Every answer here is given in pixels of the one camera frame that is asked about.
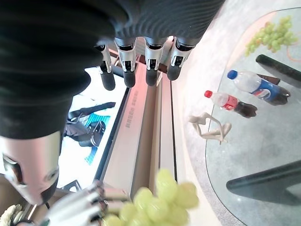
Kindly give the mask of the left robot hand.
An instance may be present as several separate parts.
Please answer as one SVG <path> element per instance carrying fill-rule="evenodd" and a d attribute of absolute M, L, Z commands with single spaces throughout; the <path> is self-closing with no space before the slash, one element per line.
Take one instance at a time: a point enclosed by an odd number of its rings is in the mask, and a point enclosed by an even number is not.
<path fill-rule="evenodd" d="M 54 203 L 41 226 L 100 226 L 110 214 L 118 215 L 130 201 L 127 191 L 96 180 L 82 191 L 70 193 Z"/>

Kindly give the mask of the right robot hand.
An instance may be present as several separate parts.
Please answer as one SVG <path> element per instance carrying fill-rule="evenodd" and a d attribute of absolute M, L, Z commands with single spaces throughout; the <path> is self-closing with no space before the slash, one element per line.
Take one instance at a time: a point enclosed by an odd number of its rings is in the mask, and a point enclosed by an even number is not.
<path fill-rule="evenodd" d="M 184 62 L 223 5 L 221 0 L 3 0 L 0 3 L 0 142 L 7 178 L 32 205 L 58 182 L 68 110 L 98 66 L 113 90 L 108 43 L 124 82 L 135 85 L 135 41 L 146 42 L 146 83 L 157 81 L 163 46 L 176 38 L 167 76 Z"/>

